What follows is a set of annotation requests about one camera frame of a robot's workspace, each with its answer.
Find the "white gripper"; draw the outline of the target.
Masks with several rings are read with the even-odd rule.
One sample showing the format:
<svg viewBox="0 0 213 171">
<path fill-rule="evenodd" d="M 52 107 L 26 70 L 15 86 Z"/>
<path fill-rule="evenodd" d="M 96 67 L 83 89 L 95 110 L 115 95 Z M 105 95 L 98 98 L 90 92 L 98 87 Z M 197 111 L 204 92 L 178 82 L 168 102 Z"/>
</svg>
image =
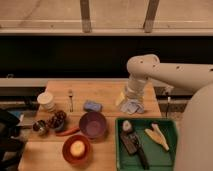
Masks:
<svg viewBox="0 0 213 171">
<path fill-rule="evenodd" d="M 119 106 L 125 100 L 125 95 L 129 99 L 141 99 L 143 97 L 144 87 L 146 84 L 146 80 L 136 79 L 135 77 L 130 76 L 124 88 L 125 94 L 123 92 L 120 93 L 116 99 L 115 105 Z"/>
</svg>

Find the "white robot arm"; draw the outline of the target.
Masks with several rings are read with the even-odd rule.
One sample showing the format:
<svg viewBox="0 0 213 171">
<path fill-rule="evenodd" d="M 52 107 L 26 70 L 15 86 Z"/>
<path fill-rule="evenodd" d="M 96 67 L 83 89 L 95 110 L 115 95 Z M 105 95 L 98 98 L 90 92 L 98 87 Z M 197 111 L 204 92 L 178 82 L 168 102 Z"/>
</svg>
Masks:
<svg viewBox="0 0 213 171">
<path fill-rule="evenodd" d="M 154 54 L 131 57 L 126 64 L 129 79 L 115 104 L 137 99 L 149 79 L 195 93 L 202 103 L 213 99 L 213 64 L 162 63 Z"/>
</svg>

